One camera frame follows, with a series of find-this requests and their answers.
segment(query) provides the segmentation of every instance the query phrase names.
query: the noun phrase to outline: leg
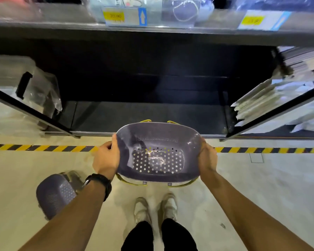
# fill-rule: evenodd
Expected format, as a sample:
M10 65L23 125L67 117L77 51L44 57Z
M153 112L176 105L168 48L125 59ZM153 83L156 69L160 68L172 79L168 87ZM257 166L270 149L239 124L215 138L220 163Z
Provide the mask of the leg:
M197 245L185 227L176 222L177 203L173 194L165 195L162 203L163 223L160 227L164 251L197 251Z
M134 218L137 225L126 237L121 251L153 251L154 236L148 211L148 203L142 197L136 200Z

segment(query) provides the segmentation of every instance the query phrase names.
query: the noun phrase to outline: yellow price tag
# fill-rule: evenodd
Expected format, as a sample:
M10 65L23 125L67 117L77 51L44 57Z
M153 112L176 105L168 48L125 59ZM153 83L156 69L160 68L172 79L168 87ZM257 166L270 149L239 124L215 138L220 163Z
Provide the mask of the yellow price tag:
M124 23L125 22L125 15L123 14L123 11L104 11L103 16L105 17L105 20L110 20L118 23Z
M265 16L245 16L241 22L242 25L260 25Z

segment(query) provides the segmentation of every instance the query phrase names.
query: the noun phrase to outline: arrow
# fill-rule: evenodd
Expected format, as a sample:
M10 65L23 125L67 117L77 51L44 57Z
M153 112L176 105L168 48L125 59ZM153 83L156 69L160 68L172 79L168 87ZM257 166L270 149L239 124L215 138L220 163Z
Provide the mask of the arrow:
M145 25L145 15L144 15L144 12L143 12L143 11L141 11L140 18L141 18L141 24L142 24L142 25Z

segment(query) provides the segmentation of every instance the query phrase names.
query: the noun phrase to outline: metal shelf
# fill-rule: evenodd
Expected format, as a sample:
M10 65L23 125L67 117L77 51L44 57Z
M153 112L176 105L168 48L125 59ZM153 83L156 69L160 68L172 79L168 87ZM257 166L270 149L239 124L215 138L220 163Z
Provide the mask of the metal shelf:
M0 20L0 37L105 39L137 37L191 42L226 43L236 45L294 45L314 46L314 13L293 12L278 31L238 30L245 11L214 10L208 21L193 28L107 26L96 23L83 5L39 3L40 16L28 21Z

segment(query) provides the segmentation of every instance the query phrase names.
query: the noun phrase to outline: black pants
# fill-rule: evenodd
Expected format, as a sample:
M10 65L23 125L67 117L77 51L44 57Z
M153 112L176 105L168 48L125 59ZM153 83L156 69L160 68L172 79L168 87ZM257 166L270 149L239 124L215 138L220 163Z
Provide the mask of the black pants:
M197 245L188 230L172 219L163 221L162 238L164 251L197 251ZM154 236L151 225L146 221L142 221L128 234L121 251L153 251L153 241Z

